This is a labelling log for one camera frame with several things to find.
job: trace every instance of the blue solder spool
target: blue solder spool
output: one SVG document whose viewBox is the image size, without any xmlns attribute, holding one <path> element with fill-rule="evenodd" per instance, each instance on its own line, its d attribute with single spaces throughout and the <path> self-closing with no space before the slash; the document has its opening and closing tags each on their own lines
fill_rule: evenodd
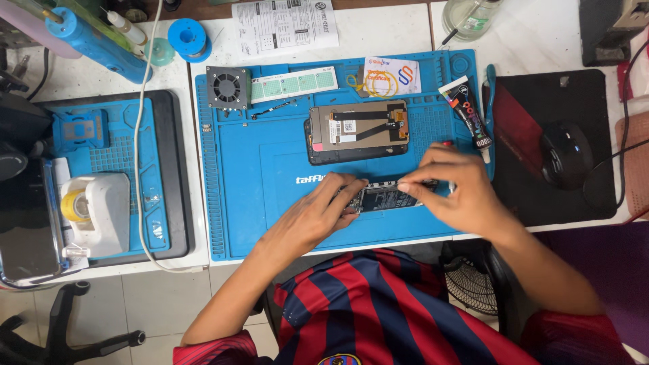
<svg viewBox="0 0 649 365">
<path fill-rule="evenodd" d="M 212 42 L 205 29 L 194 19 L 178 19 L 167 31 L 171 47 L 187 62 L 205 61 L 212 53 Z"/>
</svg>

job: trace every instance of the computer mouse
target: computer mouse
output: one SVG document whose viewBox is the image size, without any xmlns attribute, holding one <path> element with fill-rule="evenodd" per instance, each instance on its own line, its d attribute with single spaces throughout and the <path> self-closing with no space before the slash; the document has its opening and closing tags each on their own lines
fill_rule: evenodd
<svg viewBox="0 0 649 365">
<path fill-rule="evenodd" d="M 544 128 L 541 136 L 543 177 L 563 190 L 583 186 L 593 169 L 593 152 L 575 123 L 560 121 Z"/>
</svg>

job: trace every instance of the white cable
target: white cable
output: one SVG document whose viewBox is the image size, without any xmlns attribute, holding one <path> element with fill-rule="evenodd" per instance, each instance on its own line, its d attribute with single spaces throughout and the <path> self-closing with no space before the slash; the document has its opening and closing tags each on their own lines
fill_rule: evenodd
<svg viewBox="0 0 649 365">
<path fill-rule="evenodd" d="M 149 70 L 151 68 L 151 55 L 153 54 L 153 41 L 154 41 L 154 36 L 156 34 L 156 28 L 158 28 L 158 19 L 160 19 L 160 12 L 162 10 L 162 1 L 158 3 L 158 12 L 156 13 L 156 19 L 153 22 L 153 30 L 151 31 L 151 36 L 149 37 L 149 42 L 151 45 L 149 46 L 149 54 L 147 55 L 147 69 L 144 72 L 144 80 L 142 80 L 142 89 L 140 89 L 140 110 L 138 111 L 138 121 L 135 123 L 135 135 L 133 136 L 133 163 L 134 163 L 134 168 L 135 168 L 135 195 L 138 198 L 138 225 L 139 225 L 139 230 L 140 230 L 140 243 L 142 244 L 142 248 L 144 249 L 144 253 L 147 254 L 147 257 L 149 257 L 149 260 L 153 262 L 155 266 L 158 267 L 160 270 L 164 270 L 168 273 L 193 273 L 193 272 L 198 272 L 202 270 L 202 267 L 199 268 L 188 268 L 188 269 L 182 269 L 182 270 L 173 270 L 169 268 L 165 268 L 164 266 L 160 265 L 156 259 L 151 255 L 151 252 L 149 251 L 149 248 L 147 247 L 147 244 L 144 242 L 144 219 L 142 216 L 142 196 L 140 193 L 140 173 L 139 173 L 139 165 L 140 165 L 140 149 L 138 148 L 138 139 L 140 135 L 140 122 L 142 121 L 142 111 L 144 109 L 144 89 L 147 85 L 147 78 L 149 77 Z"/>
</svg>

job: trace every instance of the repair form paper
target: repair form paper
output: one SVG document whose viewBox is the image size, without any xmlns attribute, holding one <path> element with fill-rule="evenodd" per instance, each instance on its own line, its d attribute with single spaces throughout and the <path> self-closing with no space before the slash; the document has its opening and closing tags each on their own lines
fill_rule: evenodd
<svg viewBox="0 0 649 365">
<path fill-rule="evenodd" d="M 232 4 L 240 59 L 337 47 L 331 0 L 257 1 Z"/>
</svg>

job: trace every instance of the blue glue gun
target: blue glue gun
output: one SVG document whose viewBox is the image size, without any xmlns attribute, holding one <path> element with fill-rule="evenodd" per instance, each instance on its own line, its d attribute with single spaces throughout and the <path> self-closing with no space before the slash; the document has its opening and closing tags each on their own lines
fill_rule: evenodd
<svg viewBox="0 0 649 365">
<path fill-rule="evenodd" d="M 79 147 L 108 148 L 108 113 L 91 110 L 84 114 L 54 113 L 52 135 L 54 147 L 61 152 L 72 152 Z"/>
<path fill-rule="evenodd" d="M 61 24 L 49 18 L 45 19 L 45 26 L 53 36 L 67 42 L 82 55 L 106 66 L 110 71 L 124 76 L 130 82 L 142 83 L 147 67 L 145 61 L 131 55 L 72 10 L 58 7 L 52 9 L 52 12 L 63 19 Z M 152 74 L 153 71 L 149 71 L 147 81 L 151 79 Z"/>
</svg>

